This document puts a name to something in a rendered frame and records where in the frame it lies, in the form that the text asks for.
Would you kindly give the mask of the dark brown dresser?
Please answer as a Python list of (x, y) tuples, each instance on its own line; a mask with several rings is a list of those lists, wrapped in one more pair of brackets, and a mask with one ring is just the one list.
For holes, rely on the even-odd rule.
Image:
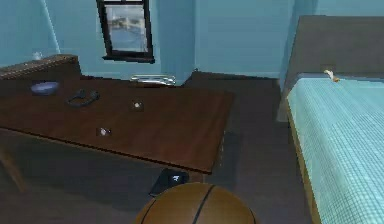
[(0, 67), (0, 80), (65, 80), (81, 75), (78, 57), (71, 54), (56, 54)]

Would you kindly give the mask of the blue bowl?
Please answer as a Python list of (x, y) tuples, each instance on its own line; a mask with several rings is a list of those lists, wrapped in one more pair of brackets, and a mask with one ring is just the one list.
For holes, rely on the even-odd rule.
[(54, 94), (58, 88), (58, 82), (42, 82), (34, 84), (31, 87), (31, 91), (37, 95), (51, 95)]

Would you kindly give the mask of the bed with turquoise cover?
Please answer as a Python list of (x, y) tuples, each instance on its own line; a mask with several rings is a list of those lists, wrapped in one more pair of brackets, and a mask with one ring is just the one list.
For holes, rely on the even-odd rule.
[(300, 17), (277, 119), (312, 224), (384, 224), (384, 16)]

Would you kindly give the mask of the small tan plush toy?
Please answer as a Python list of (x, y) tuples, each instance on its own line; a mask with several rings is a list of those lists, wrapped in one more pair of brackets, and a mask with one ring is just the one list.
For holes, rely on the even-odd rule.
[(338, 77), (336, 77), (334, 75), (334, 72), (331, 71), (331, 70), (324, 70), (323, 71), (324, 74), (327, 74), (329, 76), (329, 78), (333, 81), (333, 82), (339, 82), (340, 79)]

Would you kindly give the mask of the black framed window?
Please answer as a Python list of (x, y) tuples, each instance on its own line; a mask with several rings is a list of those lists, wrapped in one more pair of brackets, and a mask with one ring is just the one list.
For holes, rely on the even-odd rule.
[(104, 60), (155, 62), (149, 0), (96, 0)]

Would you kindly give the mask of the dark brown wooden table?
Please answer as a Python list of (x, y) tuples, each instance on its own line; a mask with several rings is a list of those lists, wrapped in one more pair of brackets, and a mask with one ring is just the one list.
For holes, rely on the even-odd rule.
[[(0, 81), (0, 130), (188, 172), (212, 173), (234, 95), (223, 90), (148, 88), (123, 80), (63, 80), (51, 96), (36, 96), (30, 80)], [(85, 107), (66, 100), (84, 89), (100, 98)], [(135, 102), (141, 108), (134, 108)], [(111, 131), (100, 136), (99, 129)]]

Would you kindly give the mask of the orange basketball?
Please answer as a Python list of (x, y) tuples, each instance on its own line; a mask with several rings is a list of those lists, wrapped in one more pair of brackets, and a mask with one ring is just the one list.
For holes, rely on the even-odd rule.
[(188, 183), (151, 199), (134, 224), (260, 224), (236, 195), (213, 184)]

